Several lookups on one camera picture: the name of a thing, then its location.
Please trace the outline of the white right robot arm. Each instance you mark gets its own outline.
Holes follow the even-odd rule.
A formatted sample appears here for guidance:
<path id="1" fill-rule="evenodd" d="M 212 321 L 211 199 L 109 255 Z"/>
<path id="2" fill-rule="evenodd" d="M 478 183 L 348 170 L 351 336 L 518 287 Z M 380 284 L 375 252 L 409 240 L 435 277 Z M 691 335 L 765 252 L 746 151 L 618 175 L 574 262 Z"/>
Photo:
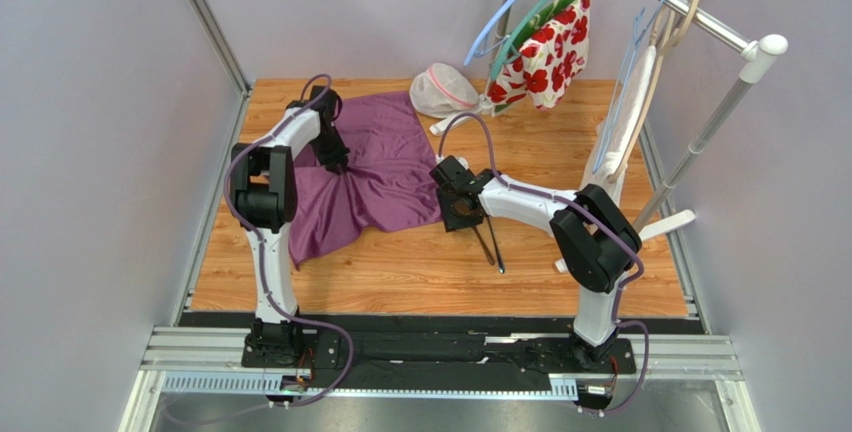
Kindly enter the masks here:
<path id="1" fill-rule="evenodd" d="M 546 189 L 489 169 L 475 174 L 456 157 L 430 171 L 446 231 L 474 228 L 492 217 L 547 232 L 562 270 L 579 286 L 574 353 L 598 362 L 617 338 L 617 314 L 628 272 L 639 264 L 642 240 L 609 194 L 589 184 L 579 191 Z"/>

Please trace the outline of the white mesh laundry bag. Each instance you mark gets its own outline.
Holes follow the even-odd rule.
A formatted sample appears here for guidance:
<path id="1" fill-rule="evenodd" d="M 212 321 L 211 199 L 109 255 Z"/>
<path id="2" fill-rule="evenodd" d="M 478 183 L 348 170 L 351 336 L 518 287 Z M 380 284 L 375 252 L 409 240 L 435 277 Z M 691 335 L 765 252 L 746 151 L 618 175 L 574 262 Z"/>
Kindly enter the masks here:
<path id="1" fill-rule="evenodd" d="M 433 63 L 413 79 L 409 99 L 420 114 L 443 119 L 478 107 L 480 95 L 457 69 Z"/>

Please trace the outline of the purple cloth napkin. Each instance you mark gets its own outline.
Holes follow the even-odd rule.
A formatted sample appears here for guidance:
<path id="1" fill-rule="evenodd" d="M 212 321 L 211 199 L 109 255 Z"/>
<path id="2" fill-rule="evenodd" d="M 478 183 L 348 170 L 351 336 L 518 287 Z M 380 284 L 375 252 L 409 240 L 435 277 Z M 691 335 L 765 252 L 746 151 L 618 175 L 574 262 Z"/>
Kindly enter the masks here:
<path id="1" fill-rule="evenodd" d="M 327 171 L 310 148 L 294 160 L 295 267 L 352 244 L 368 227 L 397 232 L 441 219 L 435 153 L 407 93 L 345 99 L 335 125 L 350 150 L 345 172 Z"/>

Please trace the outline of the red poppy floral cloth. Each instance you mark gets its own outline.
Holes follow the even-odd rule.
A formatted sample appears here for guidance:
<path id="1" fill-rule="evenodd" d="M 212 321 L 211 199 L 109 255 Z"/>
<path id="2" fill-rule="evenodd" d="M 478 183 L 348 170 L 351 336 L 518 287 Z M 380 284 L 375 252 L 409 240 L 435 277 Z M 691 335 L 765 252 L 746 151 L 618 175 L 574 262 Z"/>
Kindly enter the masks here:
<path id="1" fill-rule="evenodd" d="M 575 0 L 540 24 L 487 90 L 494 112 L 526 98 L 538 110 L 555 107 L 588 63 L 591 0 Z"/>

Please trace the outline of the white towel on hanger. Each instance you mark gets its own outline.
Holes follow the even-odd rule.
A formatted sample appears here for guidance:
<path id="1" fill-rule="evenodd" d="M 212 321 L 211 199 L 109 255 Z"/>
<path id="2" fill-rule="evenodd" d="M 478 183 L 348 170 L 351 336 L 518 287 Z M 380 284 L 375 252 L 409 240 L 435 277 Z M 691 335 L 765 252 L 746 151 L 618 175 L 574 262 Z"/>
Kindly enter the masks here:
<path id="1" fill-rule="evenodd" d="M 609 183 L 607 177 L 616 170 L 625 153 L 642 108 L 655 55 L 653 47 L 646 47 L 633 58 L 626 82 L 617 82 L 615 99 L 607 116 L 596 127 L 597 138 L 583 172 L 580 188 L 588 184 L 598 185 L 616 204 L 621 201 L 627 168 L 615 183 Z"/>

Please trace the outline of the metal clothes rack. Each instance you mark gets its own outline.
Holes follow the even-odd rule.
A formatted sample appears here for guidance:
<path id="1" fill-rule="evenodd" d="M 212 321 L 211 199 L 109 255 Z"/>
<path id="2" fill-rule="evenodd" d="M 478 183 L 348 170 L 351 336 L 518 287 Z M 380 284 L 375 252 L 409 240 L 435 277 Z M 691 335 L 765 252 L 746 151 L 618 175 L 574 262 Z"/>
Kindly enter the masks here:
<path id="1" fill-rule="evenodd" d="M 675 201 L 696 211 L 686 244 L 704 285 L 779 285 L 808 266 L 819 230 L 803 201 L 848 127 L 845 92 L 831 80 L 843 59 L 835 27 L 847 0 L 700 0 L 700 7 L 750 37 L 786 40 L 758 83 L 741 82 L 747 62 L 720 40 L 693 31 L 662 69 L 650 111 L 658 162 L 673 172 L 687 143 L 698 145 Z"/>

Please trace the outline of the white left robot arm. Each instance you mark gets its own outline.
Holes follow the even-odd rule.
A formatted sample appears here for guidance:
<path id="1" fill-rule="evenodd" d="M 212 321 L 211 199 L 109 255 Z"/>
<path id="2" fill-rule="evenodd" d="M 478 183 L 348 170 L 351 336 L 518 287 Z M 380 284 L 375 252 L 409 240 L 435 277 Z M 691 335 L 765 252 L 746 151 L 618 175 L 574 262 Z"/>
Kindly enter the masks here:
<path id="1" fill-rule="evenodd" d="M 310 147 L 327 171 L 341 175 L 348 169 L 349 149 L 335 126 L 342 99 L 330 84 L 308 84 L 303 90 L 310 95 L 292 102 L 269 132 L 232 148 L 227 169 L 224 198 L 249 238 L 260 285 L 259 305 L 246 337 L 246 347 L 256 353 L 302 351 L 306 326 L 333 330 L 352 340 L 339 326 L 299 315 L 286 258 L 298 207 L 296 156 Z"/>

